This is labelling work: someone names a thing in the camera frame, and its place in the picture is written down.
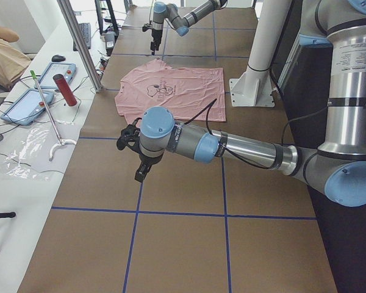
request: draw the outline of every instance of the white pillar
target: white pillar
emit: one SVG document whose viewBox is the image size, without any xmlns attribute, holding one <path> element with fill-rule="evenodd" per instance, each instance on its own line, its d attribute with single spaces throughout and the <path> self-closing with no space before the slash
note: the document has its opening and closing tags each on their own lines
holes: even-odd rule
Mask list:
<svg viewBox="0 0 366 293">
<path fill-rule="evenodd" d="M 246 71 L 231 79 L 234 107 L 273 107 L 268 69 L 292 0 L 265 0 Z"/>
</svg>

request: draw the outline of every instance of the table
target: table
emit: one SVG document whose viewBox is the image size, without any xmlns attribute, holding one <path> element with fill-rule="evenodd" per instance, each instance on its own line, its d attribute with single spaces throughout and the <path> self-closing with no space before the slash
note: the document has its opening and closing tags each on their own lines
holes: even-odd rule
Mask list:
<svg viewBox="0 0 366 293">
<path fill-rule="evenodd" d="M 95 32 L 90 54 L 96 65 L 100 57 L 106 53 L 104 43 L 99 39 L 99 32 L 96 31 L 96 15 L 94 12 L 83 12 L 77 19 L 79 23 L 90 22 L 91 31 Z M 77 72 L 70 85 L 72 89 L 75 89 L 87 76 L 87 72 L 79 53 L 72 51 L 72 44 L 70 32 L 62 20 L 24 72 L 23 77 L 29 76 L 30 70 L 34 70 L 36 74 L 41 74 L 51 61 L 51 57 L 60 54 L 66 57 L 66 62 L 75 63 L 77 66 Z M 26 80 L 25 83 L 30 87 L 34 86 L 32 79 Z M 24 84 L 18 82 L 9 93 L 6 101 L 15 101 L 26 89 Z M 89 79 L 85 80 L 81 87 L 76 90 L 75 95 L 82 102 L 74 119 L 74 124 L 81 127 L 95 95 Z M 56 94 L 54 101 L 60 99 L 62 99 L 62 95 Z M 58 102 L 51 108 L 57 121 L 71 121 L 76 114 L 77 105 L 68 107 L 64 106 L 64 102 Z M 9 104 L 4 103 L 0 110 L 4 111 L 9 106 Z M 37 120 L 47 121 L 48 116 L 44 113 Z M 30 126 L 20 126 L 5 133 L 3 141 L 0 142 L 0 153 L 11 155 L 15 150 L 18 152 L 22 149 L 21 142 L 24 142 L 32 131 L 42 128 L 46 130 L 48 125 L 33 123 Z M 9 131 L 12 128 L 13 125 L 0 126 L 0 132 Z M 16 172 L 8 175 L 6 173 L 11 173 L 11 168 L 8 168 L 4 161 L 5 156 L 0 155 L 0 212 L 15 211 L 16 217 L 14 219 L 0 219 L 0 292 L 13 293 L 18 290 L 26 272 L 63 174 L 58 172 L 46 172 L 43 173 L 43 176 L 36 172 L 27 174 L 28 166 L 20 165 L 15 168 L 18 171 L 17 175 Z"/>
</svg>

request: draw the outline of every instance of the computer mouse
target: computer mouse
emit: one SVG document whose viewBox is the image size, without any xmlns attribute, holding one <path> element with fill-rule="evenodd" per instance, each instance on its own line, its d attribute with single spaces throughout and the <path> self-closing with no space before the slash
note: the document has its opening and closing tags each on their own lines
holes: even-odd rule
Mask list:
<svg viewBox="0 0 366 293">
<path fill-rule="evenodd" d="M 51 62 L 62 62 L 62 61 L 65 61 L 65 57 L 61 55 L 54 55 L 53 57 L 51 57 Z"/>
</svg>

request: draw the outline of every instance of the pink t-shirt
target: pink t-shirt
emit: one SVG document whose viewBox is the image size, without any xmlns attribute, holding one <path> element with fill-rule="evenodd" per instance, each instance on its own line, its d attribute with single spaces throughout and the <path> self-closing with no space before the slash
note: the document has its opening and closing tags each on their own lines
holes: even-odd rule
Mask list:
<svg viewBox="0 0 366 293">
<path fill-rule="evenodd" d="M 118 114 L 127 123 L 142 117 L 153 106 L 166 107 L 175 119 L 188 120 L 217 98 L 210 121 L 225 121 L 222 68 L 177 68 L 155 59 L 130 71 L 121 80 L 115 97 Z M 205 120 L 206 111 L 197 120 Z"/>
</svg>

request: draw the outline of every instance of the robotic arm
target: robotic arm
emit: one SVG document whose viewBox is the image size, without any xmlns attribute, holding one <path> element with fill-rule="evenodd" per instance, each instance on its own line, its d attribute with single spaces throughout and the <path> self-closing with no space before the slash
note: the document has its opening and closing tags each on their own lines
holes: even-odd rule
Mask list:
<svg viewBox="0 0 366 293">
<path fill-rule="evenodd" d="M 188 33 L 188 28 L 196 24 L 206 15 L 214 10 L 221 9 L 228 0 L 208 0 L 201 6 L 186 14 L 183 18 L 178 14 L 178 8 L 174 4 L 164 4 L 156 2 L 153 8 L 153 22 L 146 23 L 142 27 L 142 31 L 152 30 L 153 41 L 151 42 L 151 51 L 154 55 L 159 50 L 161 39 L 163 36 L 164 19 L 168 19 L 173 29 L 182 37 Z"/>
<path fill-rule="evenodd" d="M 153 107 L 144 113 L 140 128 L 135 121 L 122 130 L 117 141 L 119 150 L 129 147 L 140 155 L 136 180 L 145 179 L 165 150 L 204 163 L 228 156 L 258 168 L 279 170 L 344 206 L 366 204 L 366 5 L 358 4 L 357 0 L 304 2 L 301 31 L 309 33 L 305 37 L 310 45 L 327 39 L 334 46 L 326 139 L 317 150 L 183 124 L 167 109 Z M 347 17 L 338 17 L 340 11 Z M 312 17 L 305 19 L 309 12 L 313 21 Z"/>
</svg>

